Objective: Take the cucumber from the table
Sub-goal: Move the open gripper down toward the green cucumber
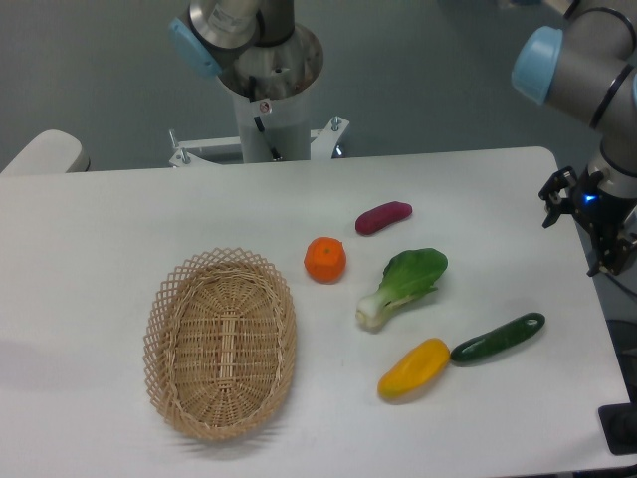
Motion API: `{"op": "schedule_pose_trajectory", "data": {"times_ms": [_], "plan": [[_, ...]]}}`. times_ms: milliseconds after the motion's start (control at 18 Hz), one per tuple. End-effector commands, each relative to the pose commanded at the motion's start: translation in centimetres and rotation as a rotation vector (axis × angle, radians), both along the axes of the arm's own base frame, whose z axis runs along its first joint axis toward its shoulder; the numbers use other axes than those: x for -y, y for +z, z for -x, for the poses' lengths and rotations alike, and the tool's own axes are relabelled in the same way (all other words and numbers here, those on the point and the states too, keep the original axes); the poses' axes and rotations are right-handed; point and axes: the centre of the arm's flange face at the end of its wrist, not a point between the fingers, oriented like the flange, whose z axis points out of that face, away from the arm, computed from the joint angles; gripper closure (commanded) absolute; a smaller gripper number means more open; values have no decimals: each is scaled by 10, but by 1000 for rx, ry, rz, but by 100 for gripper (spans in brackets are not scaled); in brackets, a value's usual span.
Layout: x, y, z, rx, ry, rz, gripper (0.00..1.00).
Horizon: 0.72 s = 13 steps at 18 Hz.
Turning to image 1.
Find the silver robot base column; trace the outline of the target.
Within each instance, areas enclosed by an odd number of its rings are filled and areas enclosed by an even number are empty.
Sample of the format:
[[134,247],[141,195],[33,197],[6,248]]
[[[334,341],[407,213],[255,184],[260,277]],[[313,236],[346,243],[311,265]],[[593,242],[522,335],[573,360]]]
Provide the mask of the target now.
[[168,25],[181,59],[231,96],[239,137],[272,157],[308,160],[308,96],[323,67],[318,37],[292,1],[191,1]]

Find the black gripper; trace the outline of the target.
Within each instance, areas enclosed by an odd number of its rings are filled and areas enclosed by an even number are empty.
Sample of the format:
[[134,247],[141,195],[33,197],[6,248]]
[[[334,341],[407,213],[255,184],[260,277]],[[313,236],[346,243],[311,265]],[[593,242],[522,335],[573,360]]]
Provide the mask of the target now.
[[568,166],[554,172],[538,193],[546,213],[543,228],[554,225],[562,215],[572,216],[575,212],[574,218],[587,232],[593,251],[588,276],[618,276],[636,263],[636,235],[625,233],[625,221],[635,208],[636,199],[603,191],[605,178],[600,170],[585,170],[577,180],[574,169]]

